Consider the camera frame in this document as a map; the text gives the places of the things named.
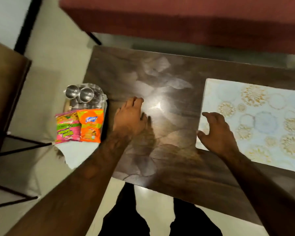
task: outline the metal cup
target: metal cup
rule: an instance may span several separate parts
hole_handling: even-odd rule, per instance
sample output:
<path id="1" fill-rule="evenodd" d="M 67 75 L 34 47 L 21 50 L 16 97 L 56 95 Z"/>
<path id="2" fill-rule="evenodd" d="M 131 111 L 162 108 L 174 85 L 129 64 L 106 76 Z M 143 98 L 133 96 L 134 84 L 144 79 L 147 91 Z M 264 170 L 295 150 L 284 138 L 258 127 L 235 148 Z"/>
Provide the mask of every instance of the metal cup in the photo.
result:
<path id="1" fill-rule="evenodd" d="M 94 91 L 89 88 L 85 87 L 80 90 L 79 99 L 82 103 L 88 103 L 94 98 Z"/>
<path id="2" fill-rule="evenodd" d="M 75 99 L 79 95 L 79 87 L 76 85 L 69 85 L 64 92 L 68 99 Z"/>

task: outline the person's left hand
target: person's left hand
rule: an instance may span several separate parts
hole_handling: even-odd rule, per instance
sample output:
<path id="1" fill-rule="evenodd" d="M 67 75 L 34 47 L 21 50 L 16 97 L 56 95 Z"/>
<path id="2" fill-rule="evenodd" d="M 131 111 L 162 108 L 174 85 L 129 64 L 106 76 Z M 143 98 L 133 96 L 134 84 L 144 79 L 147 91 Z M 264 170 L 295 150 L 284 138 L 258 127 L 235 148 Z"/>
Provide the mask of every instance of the person's left hand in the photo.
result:
<path id="1" fill-rule="evenodd" d="M 142 98 L 132 97 L 118 108 L 114 118 L 113 131 L 121 131 L 130 136 L 138 135 L 147 124 L 147 116 L 141 119 Z"/>

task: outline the sofa leg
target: sofa leg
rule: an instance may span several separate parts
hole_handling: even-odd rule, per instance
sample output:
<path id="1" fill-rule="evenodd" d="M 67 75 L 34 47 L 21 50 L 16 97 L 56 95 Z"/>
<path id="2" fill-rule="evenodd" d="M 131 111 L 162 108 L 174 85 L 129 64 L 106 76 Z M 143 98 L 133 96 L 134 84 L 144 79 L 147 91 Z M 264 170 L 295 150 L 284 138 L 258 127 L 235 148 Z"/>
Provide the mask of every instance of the sofa leg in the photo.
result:
<path id="1" fill-rule="evenodd" d="M 86 32 L 86 33 L 93 41 L 95 41 L 96 44 L 98 44 L 99 46 L 102 45 L 102 43 L 99 41 L 99 39 L 97 39 L 96 36 L 92 34 L 92 32 Z"/>

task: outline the beige tile floor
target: beige tile floor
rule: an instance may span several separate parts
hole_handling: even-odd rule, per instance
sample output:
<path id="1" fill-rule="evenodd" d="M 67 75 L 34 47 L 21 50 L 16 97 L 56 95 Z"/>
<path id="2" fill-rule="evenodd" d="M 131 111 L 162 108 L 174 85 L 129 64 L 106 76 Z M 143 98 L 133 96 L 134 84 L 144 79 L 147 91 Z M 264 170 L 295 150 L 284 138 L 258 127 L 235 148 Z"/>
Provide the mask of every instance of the beige tile floor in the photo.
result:
<path id="1" fill-rule="evenodd" d="M 98 34 L 103 44 L 191 56 L 226 59 L 244 63 L 295 68 L 295 56 L 256 53 L 195 46 L 122 36 Z M 43 0 L 32 31 L 26 56 L 33 60 L 12 119 L 10 131 L 29 139 L 51 141 L 55 137 L 54 115 L 62 111 L 63 90 L 83 80 L 93 41 L 59 9 L 58 0 Z M 8 141 L 4 149 L 20 147 Z M 53 147 L 0 158 L 0 184 L 43 197 L 71 170 Z M 114 206 L 124 182 L 112 178 L 100 208 L 87 233 L 96 236 L 102 218 Z M 173 199 L 142 187 L 135 187 L 137 211 L 151 229 L 151 235 L 169 235 L 174 220 Z M 15 199 L 0 191 L 0 202 Z M 35 203 L 25 202 L 0 208 L 0 236 L 4 235 Z M 225 236 L 267 235 L 262 226 L 201 207 Z"/>

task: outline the chips bag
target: chips bag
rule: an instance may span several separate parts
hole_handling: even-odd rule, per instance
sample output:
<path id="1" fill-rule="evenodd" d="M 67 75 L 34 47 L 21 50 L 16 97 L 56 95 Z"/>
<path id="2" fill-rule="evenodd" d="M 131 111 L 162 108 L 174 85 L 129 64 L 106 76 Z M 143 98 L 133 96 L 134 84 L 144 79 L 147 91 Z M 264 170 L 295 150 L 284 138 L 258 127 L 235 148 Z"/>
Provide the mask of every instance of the chips bag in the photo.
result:
<path id="1" fill-rule="evenodd" d="M 55 115 L 57 120 L 57 138 L 55 144 L 69 140 L 79 141 L 81 124 L 76 111 Z"/>
<path id="2" fill-rule="evenodd" d="M 101 142 L 101 127 L 104 122 L 103 109 L 83 109 L 78 112 L 81 126 L 80 141 L 84 142 Z"/>

